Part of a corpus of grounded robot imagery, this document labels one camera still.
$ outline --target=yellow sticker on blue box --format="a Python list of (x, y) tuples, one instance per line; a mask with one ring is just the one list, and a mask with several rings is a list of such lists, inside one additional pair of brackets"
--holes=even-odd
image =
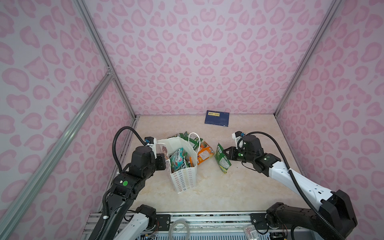
[(208, 115), (210, 115), (210, 116), (220, 117), (220, 113), (208, 112)]

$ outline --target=patterned wallpaper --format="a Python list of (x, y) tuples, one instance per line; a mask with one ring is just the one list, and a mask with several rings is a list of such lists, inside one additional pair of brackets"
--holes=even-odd
[(347, 0), (278, 121), (309, 178), (349, 194), (349, 239), (384, 235), (382, 1)]
[[(71, 239), (96, 212), (115, 167), (112, 139), (131, 119), (110, 83), (53, 173), (24, 215), (11, 239)], [(124, 131), (116, 144), (119, 153)]]
[(136, 114), (273, 113), (331, 0), (86, 0)]
[(0, 3), (0, 218), (106, 69), (71, 0)]

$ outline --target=heart pattern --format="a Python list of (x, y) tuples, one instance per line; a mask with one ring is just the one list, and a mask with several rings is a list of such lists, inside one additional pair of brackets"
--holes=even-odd
[[(106, 73), (95, 44), (71, 0), (5, 1), (2, 6), (0, 218)], [(91, 114), (87, 125), (59, 161), (11, 239), (65, 236), (65, 239), (76, 239), (82, 231), (86, 215), (95, 211), (99, 203), (95, 199), (100, 199), (105, 190), (106, 185), (103, 188), (99, 186), (108, 180), (108, 175), (102, 173), (111, 173), (108, 164), (111, 153), (107, 152), (110, 137), (97, 147), (97, 150), (101, 149), (101, 158), (97, 159), (87, 149), (95, 146), (100, 134), (107, 135), (110, 131), (108, 136), (111, 136), (116, 129), (131, 121), (113, 84), (98, 106), (103, 108), (103, 113)], [(107, 116), (113, 115), (114, 124), (101, 130), (96, 122), (108, 122), (104, 112)], [(90, 157), (98, 166), (93, 169), (97, 176), (94, 179), (88, 177), (87, 182), (86, 176), (92, 171), (89, 162), (87, 167), (84, 165), (84, 159)], [(98, 184), (92, 192), (92, 186), (88, 186), (89, 189), (85, 186), (74, 188), (74, 181), (81, 173), (85, 176), (85, 184)], [(71, 191), (76, 192), (77, 197), (68, 201)], [(82, 212), (79, 219), (74, 218), (78, 223), (73, 228), (76, 231), (68, 231), (73, 221), (65, 223), (65, 219), (74, 204)]]
[(383, 10), (345, 1), (278, 117), (305, 174), (349, 194), (350, 239), (384, 234)]
[[(96, 116), (98, 121), (108, 124), (108, 128), (102, 130), (102, 124), (97, 124), (95, 121)], [(97, 211), (115, 166), (111, 152), (114, 134), (122, 126), (129, 126), (131, 121), (114, 83), (110, 83), (34, 199), (28, 214), (25, 215), (26, 219), (17, 226), (13, 235), (17, 235), (20, 239), (30, 239), (32, 236), (42, 239), (44, 237), (77, 239), (83, 233), (88, 215)], [(116, 152), (120, 152), (126, 134), (126, 131), (120, 134)], [(98, 151), (87, 151), (90, 145), (98, 143), (99, 138), (104, 140), (97, 145)], [(7, 159), (13, 155), (14, 153), (9, 152)], [(36, 154), (23, 161), (25, 162), (21, 168), (23, 172), (35, 170), (41, 162)], [(25, 184), (25, 180), (19, 180), (6, 189), (4, 191), (6, 194), (3, 195), (15, 198)], [(31, 226), (40, 223), (41, 220), (49, 227), (39, 229), (37, 235)], [(74, 221), (77, 222), (77, 226), (72, 227)]]
[(273, 113), (330, 3), (86, 0), (136, 114)]

